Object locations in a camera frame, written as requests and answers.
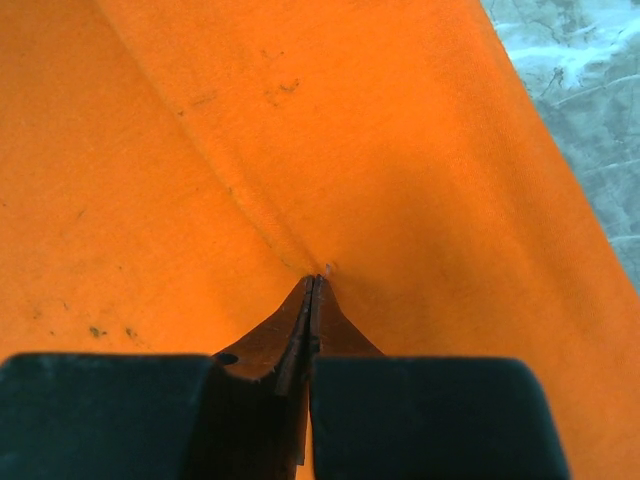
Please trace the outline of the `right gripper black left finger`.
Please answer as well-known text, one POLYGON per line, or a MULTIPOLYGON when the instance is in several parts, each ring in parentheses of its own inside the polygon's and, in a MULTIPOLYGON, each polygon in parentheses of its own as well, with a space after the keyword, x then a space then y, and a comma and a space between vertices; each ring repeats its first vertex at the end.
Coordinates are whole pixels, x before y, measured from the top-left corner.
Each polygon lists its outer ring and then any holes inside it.
POLYGON ((292 479, 313 281, 213 355, 21 353, 1 366, 5 479, 292 479))

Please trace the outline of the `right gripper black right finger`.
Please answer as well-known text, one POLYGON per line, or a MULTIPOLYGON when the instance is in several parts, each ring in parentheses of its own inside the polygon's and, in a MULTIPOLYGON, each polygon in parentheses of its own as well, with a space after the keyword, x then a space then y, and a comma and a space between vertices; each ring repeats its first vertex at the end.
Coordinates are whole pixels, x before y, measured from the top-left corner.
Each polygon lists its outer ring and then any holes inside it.
POLYGON ((323 277, 310 304, 319 479, 566 479, 546 395, 522 361, 387 356, 323 277))

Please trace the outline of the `orange t-shirt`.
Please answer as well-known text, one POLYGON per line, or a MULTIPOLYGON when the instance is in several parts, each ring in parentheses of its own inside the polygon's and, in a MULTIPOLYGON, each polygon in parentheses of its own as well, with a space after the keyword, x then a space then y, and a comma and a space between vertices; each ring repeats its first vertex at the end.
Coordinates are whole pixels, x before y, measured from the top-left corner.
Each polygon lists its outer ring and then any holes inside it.
POLYGON ((639 298, 477 1, 5 1, 1 353, 216 352, 327 273, 639 475, 639 298))

